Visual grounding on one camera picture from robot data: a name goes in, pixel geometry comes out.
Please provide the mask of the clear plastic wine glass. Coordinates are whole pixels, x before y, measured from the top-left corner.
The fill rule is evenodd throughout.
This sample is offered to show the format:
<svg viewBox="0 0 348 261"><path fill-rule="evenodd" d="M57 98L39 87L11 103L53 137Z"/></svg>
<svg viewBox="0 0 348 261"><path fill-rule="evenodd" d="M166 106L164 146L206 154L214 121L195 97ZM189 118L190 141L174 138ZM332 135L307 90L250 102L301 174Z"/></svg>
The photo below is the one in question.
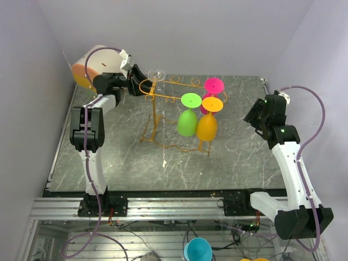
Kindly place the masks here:
<svg viewBox="0 0 348 261"><path fill-rule="evenodd" d="M230 152L252 152L256 147L257 142L250 138L231 138L225 142L225 148Z"/></svg>
<svg viewBox="0 0 348 261"><path fill-rule="evenodd" d="M162 69L151 69L147 73L147 79L150 83L150 94L153 94L157 91L163 91L165 77L166 73Z"/></svg>

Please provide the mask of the orange plastic wine glass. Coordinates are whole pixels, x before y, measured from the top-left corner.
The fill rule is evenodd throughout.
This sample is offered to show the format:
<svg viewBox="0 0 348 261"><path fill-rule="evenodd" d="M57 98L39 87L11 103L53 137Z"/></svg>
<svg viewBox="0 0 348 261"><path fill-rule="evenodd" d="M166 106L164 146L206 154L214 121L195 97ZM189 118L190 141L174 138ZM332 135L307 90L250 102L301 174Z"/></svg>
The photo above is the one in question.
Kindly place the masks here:
<svg viewBox="0 0 348 261"><path fill-rule="evenodd" d="M203 108L207 111L199 121L196 130L196 136L202 140L210 142L215 139L218 123L213 113L217 113L223 109L223 102L217 97L206 97L202 101Z"/></svg>

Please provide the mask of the teal plastic cup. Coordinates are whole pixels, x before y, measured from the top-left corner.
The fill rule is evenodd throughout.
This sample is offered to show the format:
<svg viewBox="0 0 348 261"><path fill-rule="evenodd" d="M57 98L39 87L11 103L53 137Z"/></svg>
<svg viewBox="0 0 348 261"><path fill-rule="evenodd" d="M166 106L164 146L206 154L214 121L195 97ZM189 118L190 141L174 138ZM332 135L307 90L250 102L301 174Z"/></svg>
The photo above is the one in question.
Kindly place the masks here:
<svg viewBox="0 0 348 261"><path fill-rule="evenodd" d="M203 238L194 238L184 247L184 258L187 261L211 261L213 250L209 242Z"/></svg>

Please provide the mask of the aluminium rail frame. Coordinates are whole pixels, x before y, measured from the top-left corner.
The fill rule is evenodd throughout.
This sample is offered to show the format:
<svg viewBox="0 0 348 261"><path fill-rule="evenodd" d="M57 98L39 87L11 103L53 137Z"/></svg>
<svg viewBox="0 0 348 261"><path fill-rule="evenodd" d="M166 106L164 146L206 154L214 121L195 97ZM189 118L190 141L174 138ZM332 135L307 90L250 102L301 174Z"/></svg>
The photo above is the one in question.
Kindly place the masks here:
<svg viewBox="0 0 348 261"><path fill-rule="evenodd" d="M98 220L98 216L78 216L80 198L37 198L29 218L31 220L82 221ZM221 198L129 198L125 216L113 214L113 220L231 220L254 219L254 210L226 216Z"/></svg>

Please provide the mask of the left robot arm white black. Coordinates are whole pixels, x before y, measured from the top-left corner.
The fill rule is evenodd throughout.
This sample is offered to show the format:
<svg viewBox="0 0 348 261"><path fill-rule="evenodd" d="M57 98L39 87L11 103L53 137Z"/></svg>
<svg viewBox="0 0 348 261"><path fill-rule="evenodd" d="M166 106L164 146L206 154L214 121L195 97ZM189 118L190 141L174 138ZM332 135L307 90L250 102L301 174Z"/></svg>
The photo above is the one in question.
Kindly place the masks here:
<svg viewBox="0 0 348 261"><path fill-rule="evenodd" d="M84 106L71 110L70 143L78 151L84 168L86 189L80 202L78 216L105 216L120 210L125 216L127 201L112 203L103 174L102 146L105 141L104 116L121 101L121 90L132 96L141 96L139 84L146 76L134 65L126 74L104 72L93 79L97 97Z"/></svg>

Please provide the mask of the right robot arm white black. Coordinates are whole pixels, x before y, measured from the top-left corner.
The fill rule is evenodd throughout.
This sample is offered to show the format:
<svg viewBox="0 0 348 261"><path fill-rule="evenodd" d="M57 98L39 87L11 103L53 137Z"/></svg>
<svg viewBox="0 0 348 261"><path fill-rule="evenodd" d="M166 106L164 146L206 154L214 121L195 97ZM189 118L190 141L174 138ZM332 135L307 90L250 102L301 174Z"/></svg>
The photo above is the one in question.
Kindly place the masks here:
<svg viewBox="0 0 348 261"><path fill-rule="evenodd" d="M287 193L282 202L264 189L246 189L241 195L224 198L221 208L225 216L252 215L258 211L275 225L283 239L318 238L333 220L331 208L322 205L302 160L302 147L297 129L286 124L289 97L281 92L257 99L245 116L277 160Z"/></svg>

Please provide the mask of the pink plastic wine glass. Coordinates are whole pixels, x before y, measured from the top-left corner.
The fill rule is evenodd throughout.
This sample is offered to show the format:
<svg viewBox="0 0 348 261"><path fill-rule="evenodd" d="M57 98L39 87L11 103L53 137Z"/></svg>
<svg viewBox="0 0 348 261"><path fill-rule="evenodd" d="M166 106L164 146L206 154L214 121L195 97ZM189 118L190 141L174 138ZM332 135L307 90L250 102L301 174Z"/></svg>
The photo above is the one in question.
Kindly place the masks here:
<svg viewBox="0 0 348 261"><path fill-rule="evenodd" d="M206 94L202 98L200 110L203 114L215 114L223 109L223 101L218 94L224 91L224 83L219 78L208 78L204 83Z"/></svg>

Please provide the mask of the green plastic wine glass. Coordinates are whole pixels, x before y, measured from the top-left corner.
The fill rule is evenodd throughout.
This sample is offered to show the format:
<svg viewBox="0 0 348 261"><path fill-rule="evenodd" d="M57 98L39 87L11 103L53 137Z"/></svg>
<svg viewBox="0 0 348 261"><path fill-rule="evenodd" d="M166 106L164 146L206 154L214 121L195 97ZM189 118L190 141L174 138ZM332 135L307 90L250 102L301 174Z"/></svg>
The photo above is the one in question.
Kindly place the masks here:
<svg viewBox="0 0 348 261"><path fill-rule="evenodd" d="M194 109L202 104L202 98L193 92L188 92L181 97L181 103L187 110L183 111L178 119L177 132L182 136L193 136L198 125Z"/></svg>

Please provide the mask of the orange cup below table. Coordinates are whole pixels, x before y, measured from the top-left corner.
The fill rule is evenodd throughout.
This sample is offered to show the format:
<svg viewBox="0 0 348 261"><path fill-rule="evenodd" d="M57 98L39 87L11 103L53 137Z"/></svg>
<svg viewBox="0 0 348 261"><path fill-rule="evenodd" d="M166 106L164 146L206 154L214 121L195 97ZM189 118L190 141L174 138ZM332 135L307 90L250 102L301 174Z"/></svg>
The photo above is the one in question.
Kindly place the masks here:
<svg viewBox="0 0 348 261"><path fill-rule="evenodd" d="M243 258L240 261L269 261L269 260L266 258L256 258L256 259Z"/></svg>

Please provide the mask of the white cylindrical bread box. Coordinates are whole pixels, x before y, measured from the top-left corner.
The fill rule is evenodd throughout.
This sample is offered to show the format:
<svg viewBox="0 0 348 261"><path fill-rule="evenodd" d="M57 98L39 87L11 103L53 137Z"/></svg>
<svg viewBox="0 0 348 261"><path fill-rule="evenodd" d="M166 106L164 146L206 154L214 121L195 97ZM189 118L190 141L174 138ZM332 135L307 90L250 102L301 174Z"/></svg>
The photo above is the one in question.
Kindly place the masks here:
<svg viewBox="0 0 348 261"><path fill-rule="evenodd" d="M85 53L79 60L72 65L72 74L77 85L96 92L96 89L91 85L85 76L85 61L87 56L93 50L104 47L104 45L95 45L87 53ZM110 49L103 49L95 52L88 60L87 72L91 80L97 75L106 73L121 73L120 66L123 58L117 51Z"/></svg>

